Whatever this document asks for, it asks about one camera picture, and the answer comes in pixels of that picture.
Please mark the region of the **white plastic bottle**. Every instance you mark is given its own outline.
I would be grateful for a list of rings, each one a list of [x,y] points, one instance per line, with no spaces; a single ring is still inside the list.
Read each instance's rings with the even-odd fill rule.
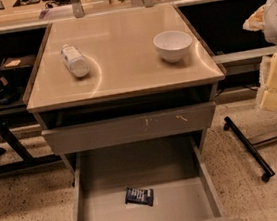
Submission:
[[[80,50],[73,45],[63,45],[61,48],[61,56],[64,59],[65,66],[76,78],[85,77],[90,70],[90,66]]]

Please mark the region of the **open grey middle drawer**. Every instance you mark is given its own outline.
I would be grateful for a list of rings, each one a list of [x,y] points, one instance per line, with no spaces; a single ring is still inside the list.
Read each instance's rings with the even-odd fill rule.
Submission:
[[[79,153],[73,221],[241,221],[226,215],[189,136]]]

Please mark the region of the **grey top drawer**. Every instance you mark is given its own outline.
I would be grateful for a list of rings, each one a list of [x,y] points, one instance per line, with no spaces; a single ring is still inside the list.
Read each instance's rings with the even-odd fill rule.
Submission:
[[[42,133],[56,155],[76,153],[203,130],[211,126],[215,107],[212,101],[82,125],[58,127],[43,130]]]

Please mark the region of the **blue rxbar blueberry bar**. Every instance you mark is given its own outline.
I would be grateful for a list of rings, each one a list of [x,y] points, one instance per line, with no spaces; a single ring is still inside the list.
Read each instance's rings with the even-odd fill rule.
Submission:
[[[154,203],[154,192],[153,189],[138,189],[138,188],[126,188],[125,202],[132,204],[141,204],[153,206]]]

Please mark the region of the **white ceramic bowl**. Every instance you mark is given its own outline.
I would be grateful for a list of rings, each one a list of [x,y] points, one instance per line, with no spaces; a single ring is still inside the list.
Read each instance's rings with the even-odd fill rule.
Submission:
[[[180,31],[161,32],[153,39],[158,55],[168,63],[180,61],[188,53],[192,37]]]

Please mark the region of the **grey drawer cabinet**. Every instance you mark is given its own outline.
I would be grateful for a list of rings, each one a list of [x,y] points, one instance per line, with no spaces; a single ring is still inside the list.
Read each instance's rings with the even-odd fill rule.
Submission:
[[[165,62],[155,50],[153,39],[160,32],[187,27],[170,4],[52,22],[32,72],[27,109],[43,131],[215,103],[224,73],[199,41],[177,64]],[[63,45],[85,56],[90,66],[85,77],[76,78],[65,66]],[[190,136],[201,156],[207,128],[173,136]],[[75,178],[78,154],[92,150],[59,156]]]

